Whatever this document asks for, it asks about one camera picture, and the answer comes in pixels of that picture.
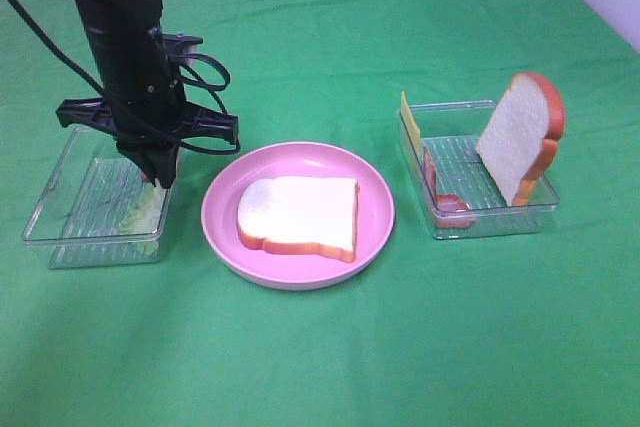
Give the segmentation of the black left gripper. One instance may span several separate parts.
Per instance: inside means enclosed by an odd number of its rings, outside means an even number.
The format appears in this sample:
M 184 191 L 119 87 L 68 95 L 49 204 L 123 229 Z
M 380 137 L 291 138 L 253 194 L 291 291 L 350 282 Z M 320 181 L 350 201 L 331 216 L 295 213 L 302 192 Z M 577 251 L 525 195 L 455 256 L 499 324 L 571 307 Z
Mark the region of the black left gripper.
M 67 100 L 56 111 L 67 127 L 82 124 L 134 146 L 119 153 L 142 172 L 144 181 L 170 189 L 176 178 L 178 146 L 198 153 L 239 151 L 239 121 L 219 93 L 231 76 L 212 56 L 196 51 L 203 39 L 162 31 L 86 33 L 100 81 L 61 51 L 56 57 L 99 94 Z M 152 150 L 152 162 L 142 148 Z

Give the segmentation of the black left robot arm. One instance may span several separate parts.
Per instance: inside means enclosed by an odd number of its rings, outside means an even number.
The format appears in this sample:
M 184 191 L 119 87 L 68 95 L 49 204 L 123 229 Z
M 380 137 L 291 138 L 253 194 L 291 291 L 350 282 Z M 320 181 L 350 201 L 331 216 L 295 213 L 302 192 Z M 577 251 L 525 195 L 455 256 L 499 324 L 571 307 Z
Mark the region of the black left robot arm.
M 7 0 L 36 36 L 96 92 L 65 100 L 57 108 L 61 126 L 80 124 L 110 135 L 118 152 L 152 184 L 168 189 L 181 148 L 196 151 L 192 138 L 240 149 L 238 119 L 224 105 L 211 110 L 190 102 L 186 86 L 217 98 L 231 77 L 215 58 L 197 52 L 200 37 L 163 32 L 162 0 L 74 0 L 100 77 L 93 79 L 44 33 L 18 0 Z

